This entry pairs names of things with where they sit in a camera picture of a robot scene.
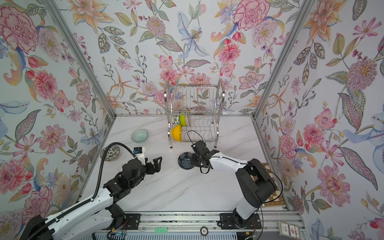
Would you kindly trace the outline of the dark blue floral bowl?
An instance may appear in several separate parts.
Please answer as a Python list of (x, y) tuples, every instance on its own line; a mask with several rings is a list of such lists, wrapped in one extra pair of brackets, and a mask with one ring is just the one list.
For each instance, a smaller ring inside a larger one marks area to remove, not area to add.
[(193, 153), (182, 153), (178, 158), (178, 164), (183, 170), (191, 170), (195, 166), (192, 163)]

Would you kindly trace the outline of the black white patterned bowl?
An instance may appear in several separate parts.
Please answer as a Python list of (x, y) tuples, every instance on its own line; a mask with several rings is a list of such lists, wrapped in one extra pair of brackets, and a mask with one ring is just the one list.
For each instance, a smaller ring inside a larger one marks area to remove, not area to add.
[(108, 149), (108, 152), (105, 156), (105, 162), (110, 162), (115, 160), (120, 154), (120, 147), (118, 145), (113, 145)]

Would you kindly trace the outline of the pale green celadon bowl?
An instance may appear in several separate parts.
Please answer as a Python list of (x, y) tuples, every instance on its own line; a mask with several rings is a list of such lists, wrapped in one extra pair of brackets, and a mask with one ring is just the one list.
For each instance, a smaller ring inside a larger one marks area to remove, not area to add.
[(135, 143), (143, 143), (147, 140), (149, 133), (147, 130), (138, 129), (131, 134), (131, 140)]

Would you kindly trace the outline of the yellow plastic bowl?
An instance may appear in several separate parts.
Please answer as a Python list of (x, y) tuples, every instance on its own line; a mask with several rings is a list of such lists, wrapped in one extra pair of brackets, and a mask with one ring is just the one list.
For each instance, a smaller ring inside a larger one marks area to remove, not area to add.
[(171, 130), (171, 137), (174, 139), (176, 142), (181, 142), (182, 141), (182, 126), (181, 125), (176, 125), (172, 130)]

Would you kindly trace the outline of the lime green plastic bowl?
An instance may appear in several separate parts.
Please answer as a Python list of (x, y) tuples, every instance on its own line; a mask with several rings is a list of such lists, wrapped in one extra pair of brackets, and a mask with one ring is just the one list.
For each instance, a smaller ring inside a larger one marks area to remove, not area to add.
[(186, 127), (187, 126), (187, 117), (185, 115), (179, 115), (179, 120), (180, 120), (180, 125), (182, 127)]

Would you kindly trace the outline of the green leaf pattern bowl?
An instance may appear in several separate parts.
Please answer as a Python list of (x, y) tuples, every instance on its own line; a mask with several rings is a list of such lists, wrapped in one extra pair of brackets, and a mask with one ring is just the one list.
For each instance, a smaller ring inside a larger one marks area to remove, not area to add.
[(180, 123), (180, 117), (179, 117), (179, 115), (174, 115), (173, 116), (173, 125), (174, 126), (178, 126), (178, 125), (180, 125), (181, 123)]

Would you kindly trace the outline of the silver wire dish rack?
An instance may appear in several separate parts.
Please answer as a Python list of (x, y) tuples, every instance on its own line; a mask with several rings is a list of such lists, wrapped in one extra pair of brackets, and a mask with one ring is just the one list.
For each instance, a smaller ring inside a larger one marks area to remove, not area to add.
[[(225, 90), (220, 82), (215, 85), (165, 84), (164, 100), (168, 120), (169, 147), (174, 143), (197, 142), (199, 140), (219, 143), (219, 123), (223, 114)], [(182, 127), (182, 141), (176, 142), (171, 137), (174, 115), (190, 115), (191, 126)]]

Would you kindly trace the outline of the pink striped bowl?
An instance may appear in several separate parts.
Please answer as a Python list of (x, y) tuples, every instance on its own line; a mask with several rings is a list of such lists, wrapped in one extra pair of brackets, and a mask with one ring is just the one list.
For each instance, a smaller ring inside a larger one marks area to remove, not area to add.
[(191, 116), (190, 115), (185, 115), (185, 123), (187, 127), (191, 126)]

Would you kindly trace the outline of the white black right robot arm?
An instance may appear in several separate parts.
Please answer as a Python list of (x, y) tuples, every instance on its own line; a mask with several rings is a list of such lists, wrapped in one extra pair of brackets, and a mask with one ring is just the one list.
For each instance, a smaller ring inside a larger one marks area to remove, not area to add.
[(244, 225), (278, 189), (267, 169), (257, 159), (241, 161), (231, 158), (218, 150), (210, 151), (203, 141), (193, 143), (192, 149), (192, 166), (220, 170), (238, 180), (243, 198), (232, 216), (238, 225)]

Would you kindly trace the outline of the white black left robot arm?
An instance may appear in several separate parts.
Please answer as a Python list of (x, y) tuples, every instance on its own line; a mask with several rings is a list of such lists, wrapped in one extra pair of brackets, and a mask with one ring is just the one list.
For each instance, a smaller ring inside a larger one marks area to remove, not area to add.
[(162, 158), (152, 162), (132, 159), (93, 196), (47, 218), (32, 218), (22, 240), (76, 240), (99, 230), (118, 228), (128, 220), (118, 201), (129, 195), (146, 175), (160, 172)]

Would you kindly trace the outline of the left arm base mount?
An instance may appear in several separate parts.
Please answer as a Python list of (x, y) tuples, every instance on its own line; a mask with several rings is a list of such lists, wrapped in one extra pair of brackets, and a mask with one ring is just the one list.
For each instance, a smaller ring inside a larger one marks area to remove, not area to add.
[(113, 217), (111, 224), (102, 230), (138, 230), (141, 214), (124, 214)]

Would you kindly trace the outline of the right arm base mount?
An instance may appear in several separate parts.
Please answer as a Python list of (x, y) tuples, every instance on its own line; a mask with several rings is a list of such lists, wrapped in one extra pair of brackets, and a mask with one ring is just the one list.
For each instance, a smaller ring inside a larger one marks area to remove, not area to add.
[(222, 230), (261, 230), (262, 221), (258, 214), (252, 214), (247, 219), (242, 219), (234, 213), (220, 213), (218, 227)]

